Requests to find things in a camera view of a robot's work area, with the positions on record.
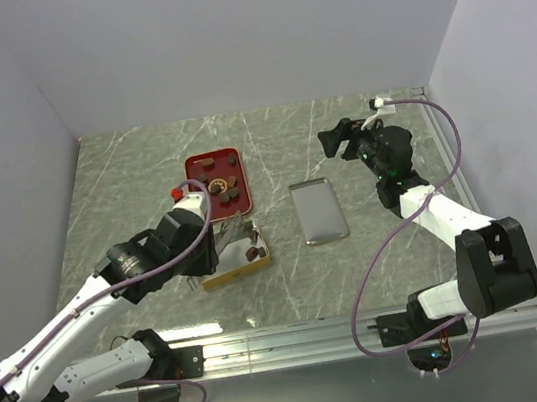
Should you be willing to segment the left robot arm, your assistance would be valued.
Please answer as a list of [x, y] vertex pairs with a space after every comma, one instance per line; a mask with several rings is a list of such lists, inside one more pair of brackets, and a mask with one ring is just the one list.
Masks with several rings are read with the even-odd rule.
[[190, 194], [156, 228], [108, 250], [68, 305], [0, 361], [0, 402], [84, 402], [130, 381], [177, 384], [177, 358], [150, 329], [105, 354], [74, 360], [91, 337], [170, 279], [210, 274], [217, 263], [210, 206]]

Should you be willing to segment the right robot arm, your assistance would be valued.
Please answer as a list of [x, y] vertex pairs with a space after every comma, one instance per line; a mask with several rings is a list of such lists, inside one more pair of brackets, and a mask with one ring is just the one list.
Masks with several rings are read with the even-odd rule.
[[368, 167], [386, 209], [423, 227], [456, 255], [453, 281], [408, 298], [408, 326], [416, 337], [433, 337], [458, 315], [484, 319], [537, 297], [536, 263], [521, 223], [481, 215], [441, 194], [414, 170], [409, 130], [376, 117], [342, 118], [317, 137], [328, 158]]

